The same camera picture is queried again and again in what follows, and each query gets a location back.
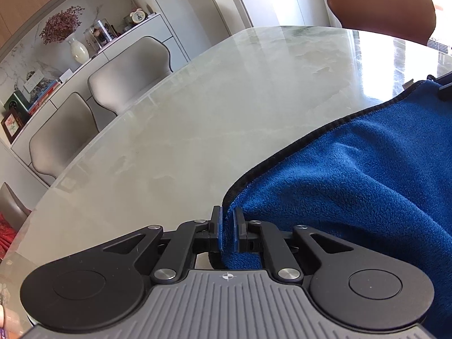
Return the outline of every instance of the red cloth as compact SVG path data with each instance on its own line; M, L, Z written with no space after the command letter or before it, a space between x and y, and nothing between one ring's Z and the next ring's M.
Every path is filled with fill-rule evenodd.
M5 220L3 214L0 213L0 259L3 260L6 251L11 246L17 232Z

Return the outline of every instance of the marble wall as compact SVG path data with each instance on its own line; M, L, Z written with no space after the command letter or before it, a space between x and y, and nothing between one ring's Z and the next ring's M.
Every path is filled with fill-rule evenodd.
M31 29L0 63L2 107L16 86L29 99L30 94L23 87L29 71L40 69L45 78L57 79L67 69L75 71L80 66L71 56L69 44L62 42L44 45L39 36L49 17L77 5L84 10L80 17L82 24L75 32L75 37L87 47L84 31L97 19L106 18L110 24L119 29L123 18L136 8L132 0L66 0L59 5Z

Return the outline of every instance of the metal screw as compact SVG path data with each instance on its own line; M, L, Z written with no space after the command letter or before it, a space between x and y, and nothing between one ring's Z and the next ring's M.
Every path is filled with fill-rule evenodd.
M170 280L176 276L176 272L173 269L159 269L155 271L154 276L160 280Z
M283 279L293 280L300 276L300 272L297 269L284 268L278 271L278 275Z

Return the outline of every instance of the clock face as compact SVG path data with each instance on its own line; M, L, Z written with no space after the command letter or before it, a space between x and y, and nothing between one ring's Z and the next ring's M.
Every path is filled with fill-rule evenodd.
M132 15L132 21L135 24L141 23L146 18L146 13L142 10L135 11Z

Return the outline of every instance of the beige chair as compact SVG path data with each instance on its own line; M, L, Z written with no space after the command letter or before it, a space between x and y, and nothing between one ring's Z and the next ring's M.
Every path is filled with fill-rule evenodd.
M72 93L31 138L33 167L57 178L98 133L91 109L77 92Z
M343 28L426 45L436 27L432 0L327 0Z
M88 78L96 102L124 113L142 94L171 74L170 52L152 37L142 37Z
M0 213L3 214L10 226L15 231L19 231L30 212L14 194L10 186L4 182L0 187Z

